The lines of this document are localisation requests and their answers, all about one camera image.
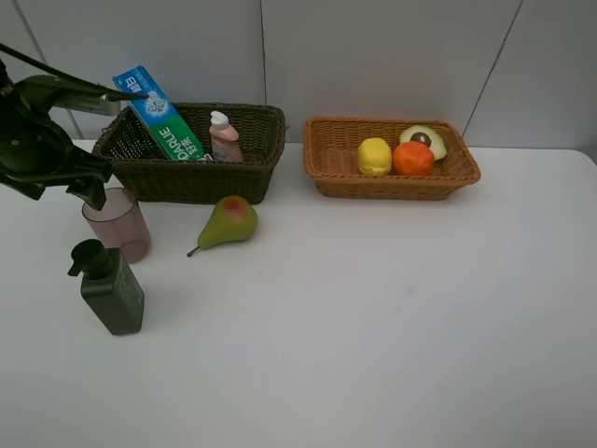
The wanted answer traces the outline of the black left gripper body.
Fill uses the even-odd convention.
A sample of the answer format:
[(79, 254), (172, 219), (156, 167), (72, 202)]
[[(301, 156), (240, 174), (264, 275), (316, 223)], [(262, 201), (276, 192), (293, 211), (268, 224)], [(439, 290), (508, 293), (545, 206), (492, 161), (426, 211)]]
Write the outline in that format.
[(71, 138), (49, 117), (60, 90), (48, 77), (18, 83), (1, 76), (1, 183), (10, 187), (57, 187), (73, 181)]

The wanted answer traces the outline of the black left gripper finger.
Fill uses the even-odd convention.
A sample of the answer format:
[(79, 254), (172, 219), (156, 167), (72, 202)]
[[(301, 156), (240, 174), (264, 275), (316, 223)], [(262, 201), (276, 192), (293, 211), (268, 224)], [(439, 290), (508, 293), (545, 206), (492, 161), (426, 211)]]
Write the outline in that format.
[(93, 210), (102, 210), (106, 202), (104, 185), (113, 174), (110, 163), (75, 148), (69, 157), (71, 169), (66, 192), (78, 197)]
[(34, 201), (38, 201), (46, 189), (44, 186), (37, 185), (36, 183), (17, 181), (6, 175), (0, 175), (0, 184)]

